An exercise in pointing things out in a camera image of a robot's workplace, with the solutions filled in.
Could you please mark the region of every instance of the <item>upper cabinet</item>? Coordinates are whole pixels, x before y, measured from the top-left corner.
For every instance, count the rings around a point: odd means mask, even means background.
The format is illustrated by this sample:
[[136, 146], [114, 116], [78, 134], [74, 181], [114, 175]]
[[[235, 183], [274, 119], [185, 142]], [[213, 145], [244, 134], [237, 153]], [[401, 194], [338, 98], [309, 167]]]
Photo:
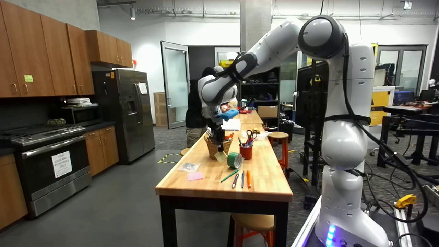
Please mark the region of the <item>upper cabinet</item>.
[[99, 30], [86, 31], [88, 52], [92, 62], [107, 62], [132, 67], [132, 46], [129, 42]]
[[43, 14], [41, 20], [55, 94], [77, 94], [67, 25], [63, 21]]
[[85, 30], [67, 24], [67, 32], [78, 94], [93, 94], [95, 87]]
[[55, 94], [41, 14], [7, 1], [1, 6], [18, 78], [14, 95]]
[[4, 25], [0, 1], [0, 97], [10, 97], [19, 93], [14, 60], [11, 54], [10, 42]]

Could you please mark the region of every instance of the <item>floor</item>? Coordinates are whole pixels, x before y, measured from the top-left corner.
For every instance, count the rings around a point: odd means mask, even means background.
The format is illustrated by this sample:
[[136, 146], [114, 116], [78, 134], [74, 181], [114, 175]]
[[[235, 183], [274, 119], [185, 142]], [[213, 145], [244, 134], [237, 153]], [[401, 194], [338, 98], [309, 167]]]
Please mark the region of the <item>floor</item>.
[[[22, 219], [0, 231], [1, 247], [121, 247], [162, 245], [159, 200], [155, 185], [178, 160], [185, 146], [185, 128], [167, 130], [155, 127], [156, 146], [132, 164], [118, 164], [93, 178], [89, 187], [63, 201], [37, 219]], [[390, 137], [390, 143], [399, 152], [414, 149], [409, 137]], [[290, 183], [295, 193], [290, 204], [288, 245], [303, 224], [309, 211], [303, 197], [309, 185], [303, 182], [300, 150], [303, 135], [294, 134], [291, 141]], [[391, 167], [376, 167], [376, 153], [366, 157], [376, 174], [390, 175]], [[416, 165], [423, 172], [439, 172], [435, 165]], [[405, 182], [402, 172], [392, 174]], [[395, 193], [391, 183], [372, 178], [379, 197], [391, 202], [388, 193]], [[177, 211], [180, 247], [224, 247], [228, 238], [229, 213], [204, 211]], [[261, 237], [246, 241], [247, 247], [265, 245]]]

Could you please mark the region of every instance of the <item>robotic arm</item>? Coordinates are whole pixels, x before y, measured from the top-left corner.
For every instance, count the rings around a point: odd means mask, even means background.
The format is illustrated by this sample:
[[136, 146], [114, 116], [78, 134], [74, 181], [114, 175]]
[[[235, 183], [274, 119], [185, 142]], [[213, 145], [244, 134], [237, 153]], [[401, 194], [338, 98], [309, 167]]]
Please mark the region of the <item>robotic arm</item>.
[[218, 76], [199, 79], [202, 101], [209, 106], [211, 139], [222, 150], [221, 104], [236, 95], [241, 79], [279, 65], [288, 54], [300, 50], [329, 64], [328, 101], [322, 131], [322, 174], [320, 215], [314, 233], [325, 245], [387, 247], [384, 229], [361, 209], [362, 176], [368, 137], [359, 124], [368, 122], [373, 90], [373, 52], [368, 45], [350, 45], [343, 25], [331, 16], [309, 19], [302, 28], [292, 21], [272, 28], [248, 52], [239, 54]]

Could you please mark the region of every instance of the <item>ceiling light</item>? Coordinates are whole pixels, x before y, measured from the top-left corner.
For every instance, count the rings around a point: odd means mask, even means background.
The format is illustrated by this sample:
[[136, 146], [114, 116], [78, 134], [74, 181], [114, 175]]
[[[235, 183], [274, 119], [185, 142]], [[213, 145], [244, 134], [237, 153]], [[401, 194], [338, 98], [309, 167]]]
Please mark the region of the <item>ceiling light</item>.
[[412, 0], [405, 0], [403, 1], [403, 8], [410, 9], [412, 8]]
[[132, 10], [130, 10], [130, 12], [132, 12], [132, 17], [130, 17], [130, 19], [132, 19], [132, 20], [136, 20], [136, 8], [132, 6]]

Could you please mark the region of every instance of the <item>white paper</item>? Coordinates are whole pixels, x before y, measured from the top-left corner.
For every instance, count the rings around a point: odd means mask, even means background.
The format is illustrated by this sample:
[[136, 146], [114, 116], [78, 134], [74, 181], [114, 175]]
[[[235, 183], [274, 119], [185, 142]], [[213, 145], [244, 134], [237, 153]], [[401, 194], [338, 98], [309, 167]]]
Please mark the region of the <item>white paper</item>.
[[145, 82], [139, 82], [139, 90], [141, 94], [147, 94], [148, 93], [148, 87], [147, 87], [147, 83]]
[[54, 154], [52, 156], [52, 165], [54, 165], [55, 178], [70, 172], [73, 170], [70, 152], [66, 150], [66, 152], [60, 152], [58, 154]]
[[240, 119], [229, 119], [229, 120], [222, 120], [221, 127], [224, 130], [229, 130], [229, 131], [239, 131], [241, 127], [241, 120]]

